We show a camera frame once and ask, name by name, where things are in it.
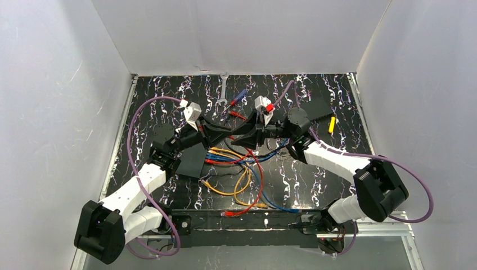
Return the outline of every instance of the wire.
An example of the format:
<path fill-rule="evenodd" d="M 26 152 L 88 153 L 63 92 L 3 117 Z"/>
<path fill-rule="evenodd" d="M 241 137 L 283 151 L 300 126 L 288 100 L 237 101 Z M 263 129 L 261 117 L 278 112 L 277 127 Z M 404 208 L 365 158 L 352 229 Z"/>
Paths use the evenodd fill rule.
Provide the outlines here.
<path fill-rule="evenodd" d="M 126 248 L 129 250 L 129 252 L 131 252 L 131 254 L 133 254 L 134 256 L 136 256 L 138 258 L 144 259 L 144 260 L 154 260 L 154 259 L 159 258 L 158 255 L 156 255 L 154 257 L 141 255 L 141 254 L 135 252 L 129 244 L 126 244 Z"/>
<path fill-rule="evenodd" d="M 227 164 L 235 164 L 246 158 L 248 155 L 242 156 L 240 159 L 232 160 L 232 161 L 227 161 L 227 162 L 220 162 L 220 161 L 214 161 L 210 159 L 206 159 L 205 162 L 211 163 L 211 164 L 218 164 L 218 165 L 227 165 Z"/>
<path fill-rule="evenodd" d="M 257 173 L 254 171 L 254 169 L 252 169 L 251 167 L 249 167 L 247 164 L 245 164 L 245 166 L 247 166 L 247 167 L 252 171 L 252 173 L 255 175 L 255 179 L 256 179 L 257 181 L 259 181 L 259 180 L 258 180 L 258 177 L 257 177 Z M 283 207 L 281 207 L 281 206 L 278 206 L 278 205 L 274 204 L 274 203 L 267 197 L 267 195 L 265 194 L 265 192 L 264 192 L 263 190 L 262 190 L 262 195 L 263 195 L 263 197 L 265 198 L 265 200 L 266 200 L 269 204 L 271 204 L 273 207 L 275 207 L 276 209 L 280 209 L 280 210 L 282 210 L 282 211 L 286 211 L 286 212 L 290 212 L 290 213 L 298 213 L 298 212 L 300 212 L 300 209 L 288 209 L 288 208 L 283 208 Z"/>
<path fill-rule="evenodd" d="M 163 250 L 163 248 L 167 247 L 167 246 L 173 246 L 174 244 L 167 244 L 167 245 L 164 245 L 162 246 L 160 249 L 159 249 L 159 252 L 161 252 Z"/>
<path fill-rule="evenodd" d="M 269 159 L 271 159 L 273 156 L 275 156 L 276 153 L 272 153 L 270 155 L 268 155 L 267 157 L 264 157 L 262 159 L 259 159 L 258 162 L 261 163 L 261 162 L 264 162 L 264 161 L 267 161 Z M 236 164 L 245 164 L 245 163 L 254 163 L 255 160 L 250 160 L 250 159 L 247 159 L 247 160 L 234 160 L 234 159 L 231 159 L 231 158 L 228 158 L 228 157 L 221 157 L 221 156 L 218 156 L 218 155 L 215 155 L 215 154 L 207 154 L 205 156 L 205 162 L 206 163 L 209 163 L 209 164 L 218 164 L 218 165 L 221 165 L 221 163 L 233 163 L 235 161 L 238 161 L 235 163 Z"/>
<path fill-rule="evenodd" d="M 262 194 L 262 191 L 263 191 L 263 171 L 262 171 L 262 167 L 260 166 L 259 162 L 258 162 L 258 159 L 257 157 L 255 157 L 255 155 L 253 154 L 252 150 L 250 149 L 247 149 L 247 151 L 249 152 L 250 156 L 255 160 L 257 166 L 258 166 L 258 169 L 260 171 L 260 190 L 258 191 L 258 195 L 256 196 L 256 199 L 252 202 L 252 204 L 247 207 L 246 209 L 240 211 L 240 212 L 231 212 L 231 211 L 225 211 L 224 212 L 224 215 L 226 217 L 236 217 L 238 215 L 241 215 L 241 214 L 244 214 L 246 212 L 248 212 L 250 210 L 250 208 L 252 208 L 257 202 L 258 200 L 260 199 L 260 195 Z"/>
<path fill-rule="evenodd" d="M 233 152 L 235 152 L 235 153 L 237 153 L 237 154 L 239 154 L 239 155 L 241 155 L 241 156 L 246 155 L 246 154 L 242 154 L 241 152 L 235 150 L 235 149 L 230 145 L 230 143 L 227 142 L 225 139 L 224 139 L 224 143 L 225 143 L 225 145 L 227 146 L 227 148 L 230 149 L 231 151 L 233 151 Z M 275 150 L 273 150 L 273 151 L 270 151 L 270 153 L 267 153 L 267 154 L 264 154 L 264 155 L 258 155 L 258 156 L 256 156 L 256 158 L 258 158 L 258 159 L 266 158 L 267 156 L 271 155 L 272 153 L 277 152 L 277 151 L 279 151 L 280 149 L 285 148 L 285 147 L 286 147 L 285 145 L 280 146 L 280 147 L 278 147 L 277 149 L 275 149 Z"/>
<path fill-rule="evenodd" d="M 177 229 L 176 227 L 174 226 L 174 223 L 172 223 L 172 221 L 170 220 L 170 218 L 167 216 L 167 214 L 163 211 L 163 209 L 161 209 L 161 207 L 156 203 L 156 201 L 152 198 L 152 196 L 149 194 L 149 192 L 147 192 L 147 190 L 144 188 L 144 185 L 142 184 L 141 182 L 141 179 L 139 178 L 139 172 L 136 168 L 136 165 L 134 163 L 134 160 L 133 160 L 133 157 L 132 157 L 132 150 L 131 150 L 131 135 L 132 135 L 132 131 L 134 130 L 134 124 L 136 123 L 136 120 L 139 116 L 139 114 L 141 113 L 142 109 L 144 109 L 144 107 L 146 107 L 148 104 L 156 101 L 156 100 L 172 100 L 174 102 L 177 102 L 177 103 L 180 103 L 181 100 L 177 99 L 177 98 L 174 98 L 174 97 L 165 97 L 165 96 L 161 96 L 161 97 L 154 97 L 154 98 L 151 98 L 149 100 L 146 100 L 137 110 L 136 112 L 134 113 L 133 115 L 133 118 L 131 120 L 131 123 L 129 125 L 129 130 L 128 130 L 128 137 L 127 137 L 127 142 L 126 142 L 126 148 L 127 148 L 127 152 L 128 152 L 128 160 L 129 160 L 129 163 L 131 165 L 131 167 L 133 168 L 133 172 L 134 172 L 134 176 L 136 177 L 137 179 L 137 183 L 139 184 L 139 188 L 141 189 L 141 191 L 144 193 L 144 195 L 146 195 L 146 198 L 149 200 L 149 202 L 152 203 L 152 205 L 159 211 L 159 213 L 161 213 L 161 215 L 163 216 L 164 220 L 169 224 L 169 226 L 172 228 L 172 233 L 175 235 L 175 238 L 176 238 L 176 249 L 174 251 L 172 251 L 171 253 L 162 253 L 160 251 L 157 251 L 149 246 L 147 246 L 144 242 L 142 242 L 141 240 L 139 240 L 138 238 L 136 238 L 136 240 L 139 242 L 139 244 L 141 244 L 143 247 L 145 247 L 147 250 L 149 250 L 150 252 L 154 253 L 154 254 L 157 254 L 157 255 L 163 255 L 163 256 L 172 256 L 172 255 L 175 255 L 179 252 L 179 250 L 181 249 L 181 239 L 179 238 L 179 233 L 177 232 Z"/>
<path fill-rule="evenodd" d="M 282 157 L 284 157 L 284 158 L 291 156 L 290 154 L 288 154 L 288 155 L 283 155 L 283 154 L 280 153 L 280 151 L 277 151 L 276 149 L 273 150 L 273 149 L 270 147 L 270 145 L 268 145 L 268 143 L 266 143 L 266 145 L 267 145 L 267 149 L 270 151 L 270 153 L 273 153 L 273 152 L 276 151 L 276 152 L 277 152 L 277 155 L 282 156 Z"/>
<path fill-rule="evenodd" d="M 238 113 L 236 113 L 236 112 L 234 112 L 234 111 L 228 111 L 228 113 L 229 113 L 230 115 L 233 115 L 233 116 L 235 116 L 235 117 L 238 117 L 238 118 L 240 118 L 240 119 L 242 119 L 242 120 L 247 120 L 247 118 L 245 118 L 244 116 L 242 116 L 242 115 L 240 115 L 240 114 L 238 114 Z"/>
<path fill-rule="evenodd" d="M 284 140 L 283 143 L 282 143 L 277 149 L 271 151 L 270 153 L 268 153 L 268 154 L 266 154 L 266 155 L 256 156 L 257 158 L 262 158 L 259 162 L 264 162 L 264 161 L 267 161 L 267 160 L 269 160 L 270 158 L 272 158 L 274 155 L 277 154 L 277 152 L 278 152 L 280 149 L 286 147 L 286 142 L 287 142 L 287 141 L 288 141 L 287 139 Z M 228 152 L 228 153 L 234 153 L 234 154 L 240 155 L 239 152 L 235 151 L 235 150 L 232 149 L 231 147 L 229 147 L 229 149 L 231 149 L 231 152 Z M 211 160 L 210 157 L 211 157 L 210 155 L 207 155 L 208 160 L 210 160 L 211 163 L 213 164 L 213 161 L 214 161 L 214 160 Z M 221 161 L 231 161 L 231 160 L 226 160 L 226 159 L 217 159 L 217 160 L 221 160 Z"/>
<path fill-rule="evenodd" d="M 220 154 L 220 153 L 217 153 L 216 151 L 224 151 L 224 152 L 229 152 L 231 153 L 232 155 L 236 155 L 238 158 L 240 158 L 240 155 L 237 155 L 235 154 L 234 152 L 232 151 L 228 151 L 226 149 L 219 149 L 219 148 L 216 148 L 216 147 L 212 147 L 211 149 L 211 152 L 215 152 L 215 154 L 217 155 L 220 155 L 220 156 L 225 156 L 225 157 L 228 157 L 228 158 L 231 158 L 230 156 L 228 155 L 223 155 L 223 154 Z M 246 203 L 246 202 L 243 202 L 241 200 L 239 200 L 239 198 L 237 197 L 237 194 L 240 194 L 242 193 L 250 184 L 250 181 L 251 181 L 251 174 L 250 174 L 250 170 L 251 168 L 249 166 L 247 166 L 246 164 L 240 164 L 241 166 L 243 166 L 244 168 L 247 168 L 247 171 L 245 171 L 242 176 L 238 179 L 237 183 L 235 184 L 235 188 L 233 189 L 233 193 L 224 193 L 222 191 L 218 191 L 216 189 L 214 189 L 209 182 L 205 182 L 203 181 L 203 183 L 206 185 L 206 187 L 208 187 L 209 189 L 211 189 L 212 191 L 220 194 L 220 195 L 223 195 L 223 196 L 232 196 L 235 198 L 235 201 L 240 204 L 240 205 L 243 205 L 243 206 L 250 206 L 250 204 Z M 239 186 L 239 183 L 242 181 L 243 177 L 245 176 L 245 174 L 247 173 L 248 175 L 248 181 L 247 181 L 247 184 L 239 191 L 237 191 L 237 187 Z M 266 204 L 255 204 L 256 207 L 259 207 L 259 208 L 268 208 L 268 205 Z"/>
<path fill-rule="evenodd" d="M 170 228 L 171 228 L 171 227 L 169 226 L 169 228 L 167 229 L 167 231 L 165 231 L 165 232 L 158 232 L 158 234 L 160 234 L 160 235 L 164 235 L 164 234 L 166 234 L 166 233 L 170 232 Z"/>
<path fill-rule="evenodd" d="M 286 88 L 285 90 L 283 91 L 282 95 L 277 99 L 277 101 L 275 101 L 275 103 L 273 104 L 273 107 L 276 108 L 277 105 L 280 103 L 280 101 L 283 99 L 283 97 L 285 96 L 286 92 L 288 92 L 288 89 L 290 88 L 290 86 L 295 83 L 294 80 L 291 80 L 288 82 L 288 84 L 286 85 Z"/>
<path fill-rule="evenodd" d="M 351 243 L 349 243 L 349 246 L 347 248 L 345 248 L 342 252 L 340 253 L 337 253 L 336 256 L 341 256 L 341 255 L 344 255 L 346 252 L 348 252 L 354 245 L 354 241 L 356 240 L 356 234 L 358 233 L 358 226 L 356 225 L 356 221 L 353 221 L 351 220 L 351 222 L 353 223 L 353 228 L 354 228 L 354 232 L 353 232 L 353 239 L 351 240 Z"/>
<path fill-rule="evenodd" d="M 322 241 L 323 241 L 323 244 L 322 244 L 322 245 L 325 246 L 326 248 L 329 248 L 329 249 L 335 251 L 336 253 L 339 252 L 339 251 L 336 250 L 336 248 L 335 248 L 330 242 L 328 242 L 328 243 L 325 244 L 325 241 L 326 241 L 326 240 L 322 240 Z"/>
<path fill-rule="evenodd" d="M 340 235 L 341 235 L 341 227 L 340 227 L 340 231 L 338 232 L 338 236 L 336 238 L 333 238 L 333 241 L 338 241 L 340 239 Z"/>
<path fill-rule="evenodd" d="M 240 178 L 237 181 L 237 185 L 242 181 L 242 179 L 245 177 L 246 174 L 247 174 L 247 171 L 244 171 L 244 173 L 242 173 L 242 176 L 240 176 Z M 249 180 L 247 181 L 247 184 L 245 184 L 245 186 L 241 190 L 239 190 L 239 191 L 234 190 L 233 193 L 225 193 L 225 192 L 216 190 L 214 187 L 212 187 L 212 185 L 209 182 L 207 182 L 205 180 L 201 180 L 201 181 L 208 189 L 214 191 L 215 193 L 223 195 L 223 196 L 233 196 L 233 195 L 242 193 L 250 184 L 250 178 L 249 178 Z"/>
<path fill-rule="evenodd" d="M 243 171 L 245 171 L 245 168 L 242 167 L 241 170 L 239 170 L 238 172 L 236 173 L 224 173 L 224 174 L 210 174 L 210 175 L 207 175 L 203 178 L 203 180 L 208 180 L 210 178 L 220 178 L 220 177 L 225 177 L 225 176 L 237 176 L 239 175 L 240 173 L 242 173 Z"/>
<path fill-rule="evenodd" d="M 297 104 L 298 108 L 300 108 L 300 101 L 298 99 L 298 94 L 296 93 L 296 90 L 295 90 L 295 99 L 296 99 L 296 104 Z M 369 154 L 355 154 L 355 153 L 340 151 L 338 149 L 335 149 L 335 148 L 327 145 L 323 141 L 321 141 L 311 127 L 308 129 L 308 132 L 320 144 L 320 146 L 322 146 L 324 149 L 328 150 L 329 152 L 339 154 L 339 155 L 344 155 L 344 156 L 354 156 L 354 157 L 358 157 L 358 158 L 368 158 L 368 159 L 375 159 L 375 160 L 381 160 L 381 161 L 384 161 L 384 162 L 389 162 L 389 163 L 394 164 L 394 165 L 400 167 L 401 169 L 407 171 L 407 173 L 409 173 L 411 176 L 413 176 L 419 182 L 419 184 L 421 184 L 421 186 L 424 188 L 424 191 L 427 194 L 427 199 L 429 201 L 429 208 L 427 209 L 426 214 L 423 215 L 420 218 L 417 218 L 417 219 L 403 219 L 403 218 L 394 217 L 392 215 L 390 215 L 389 218 L 391 218 L 395 221 L 400 221 L 400 222 L 419 223 L 419 222 L 425 221 L 426 219 L 428 219 L 432 215 L 432 212 L 434 211 L 434 198 L 431 194 L 431 191 L 430 191 L 429 187 L 426 185 L 426 183 L 415 172 L 413 172 L 412 170 L 407 168 L 405 165 L 403 165 L 403 164 L 401 164 L 397 161 L 394 161 L 392 159 L 388 159 L 387 157 L 383 157 L 383 156 L 376 156 L 376 155 L 369 155 Z"/>
<path fill-rule="evenodd" d="M 346 227 L 343 226 L 343 236 L 340 238 L 340 240 L 343 240 L 345 235 L 346 235 Z"/>

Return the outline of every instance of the red connector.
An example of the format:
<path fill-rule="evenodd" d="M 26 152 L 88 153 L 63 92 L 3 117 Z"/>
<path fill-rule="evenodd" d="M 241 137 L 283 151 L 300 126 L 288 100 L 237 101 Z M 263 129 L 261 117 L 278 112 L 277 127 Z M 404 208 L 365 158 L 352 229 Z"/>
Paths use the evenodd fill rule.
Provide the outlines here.
<path fill-rule="evenodd" d="M 238 113 L 236 113 L 236 112 L 234 112 L 234 111 L 229 111 L 228 113 L 229 113 L 230 115 L 233 115 L 233 116 L 238 117 L 238 118 L 240 118 L 240 119 L 247 120 L 247 118 L 243 117 L 242 115 L 240 115 L 240 114 L 238 114 Z"/>
<path fill-rule="evenodd" d="M 265 109 L 267 110 L 267 112 L 271 112 L 273 110 L 273 104 L 268 104 L 267 107 L 265 107 Z"/>

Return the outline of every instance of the white plastic housing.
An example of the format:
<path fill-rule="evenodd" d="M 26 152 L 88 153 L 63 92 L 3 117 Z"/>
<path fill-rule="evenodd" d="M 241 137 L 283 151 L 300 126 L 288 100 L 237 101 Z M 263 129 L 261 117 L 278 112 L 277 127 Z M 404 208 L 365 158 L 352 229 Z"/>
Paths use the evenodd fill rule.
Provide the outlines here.
<path fill-rule="evenodd" d="M 139 171 L 139 177 L 149 193 L 165 183 L 165 172 L 154 164 L 144 164 Z M 116 192 L 102 199 L 101 202 L 111 211 L 118 209 L 119 214 L 123 216 L 123 223 L 126 225 L 129 215 L 145 199 L 146 195 L 139 188 L 136 177 L 133 177 Z"/>
<path fill-rule="evenodd" d="M 338 224 L 366 217 L 361 211 L 361 207 L 359 207 L 358 196 L 356 195 L 339 199 L 328 209 L 328 213 Z"/>
<path fill-rule="evenodd" d="M 198 131 L 198 129 L 195 121 L 197 121 L 201 112 L 202 109 L 200 109 L 199 104 L 194 102 L 190 103 L 184 110 L 184 118 L 186 119 L 187 124 L 191 125 L 196 131 Z"/>
<path fill-rule="evenodd" d="M 262 113 L 262 109 L 266 109 L 266 107 L 271 103 L 272 101 L 270 101 L 268 98 L 264 96 L 259 96 L 255 99 L 255 109 L 259 111 L 259 113 Z M 268 122 L 270 122 L 270 120 L 272 119 L 273 111 L 275 111 L 275 108 L 271 110 L 268 115 L 264 115 L 265 125 L 268 125 Z"/>
<path fill-rule="evenodd" d="M 327 169 L 337 176 L 343 177 L 351 185 L 354 185 L 353 176 L 356 174 L 356 170 L 363 169 L 370 163 L 369 159 L 365 157 L 344 156 L 330 152 L 321 147 L 318 142 L 310 144 L 304 154 L 308 164 Z"/>
<path fill-rule="evenodd" d="M 149 206 L 131 214 L 124 224 L 126 243 L 144 232 L 158 228 L 162 219 L 163 215 L 154 207 Z"/>

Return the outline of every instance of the black bracket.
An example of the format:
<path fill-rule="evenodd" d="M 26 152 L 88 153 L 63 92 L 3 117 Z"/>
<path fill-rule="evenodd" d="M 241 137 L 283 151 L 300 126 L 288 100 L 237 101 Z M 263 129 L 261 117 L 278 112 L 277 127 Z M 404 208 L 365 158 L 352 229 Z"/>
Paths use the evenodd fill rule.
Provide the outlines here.
<path fill-rule="evenodd" d="M 359 207 L 374 221 L 384 221 L 409 197 L 404 183 L 389 162 L 371 160 L 353 178 Z"/>
<path fill-rule="evenodd" d="M 315 140 L 309 134 L 306 134 L 296 139 L 290 139 L 290 142 L 286 145 L 286 149 L 292 158 L 307 164 L 304 151 L 314 141 Z"/>
<path fill-rule="evenodd" d="M 253 110 L 247 120 L 232 131 L 234 135 L 242 135 L 232 141 L 232 145 L 242 146 L 255 150 L 257 146 L 265 143 L 265 139 L 281 138 L 284 134 L 283 122 L 279 120 L 270 121 L 265 126 L 263 114 L 258 114 Z"/>
<path fill-rule="evenodd" d="M 190 215 L 173 215 L 172 222 L 179 235 L 190 235 L 192 231 L 192 218 Z"/>
<path fill-rule="evenodd" d="M 205 117 L 199 117 L 197 128 L 202 135 L 202 144 L 204 147 L 214 147 L 225 138 L 232 136 L 232 130 L 219 124 L 214 124 Z"/>
<path fill-rule="evenodd" d="M 87 202 L 81 210 L 74 245 L 105 264 L 114 262 L 125 245 L 123 217 L 97 202 Z"/>

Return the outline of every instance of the gray floor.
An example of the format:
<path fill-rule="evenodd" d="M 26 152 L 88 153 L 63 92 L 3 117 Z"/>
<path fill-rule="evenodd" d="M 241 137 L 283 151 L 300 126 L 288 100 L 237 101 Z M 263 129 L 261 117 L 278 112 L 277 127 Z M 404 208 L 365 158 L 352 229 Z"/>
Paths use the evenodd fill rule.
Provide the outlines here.
<path fill-rule="evenodd" d="M 147 255 L 132 242 L 135 250 Z M 88 256 L 84 269 L 411 269 L 401 237 L 358 237 L 352 250 L 336 260 L 318 252 L 297 246 L 211 246 L 182 249 L 175 256 L 158 260 L 143 260 L 125 249 L 111 265 Z"/>

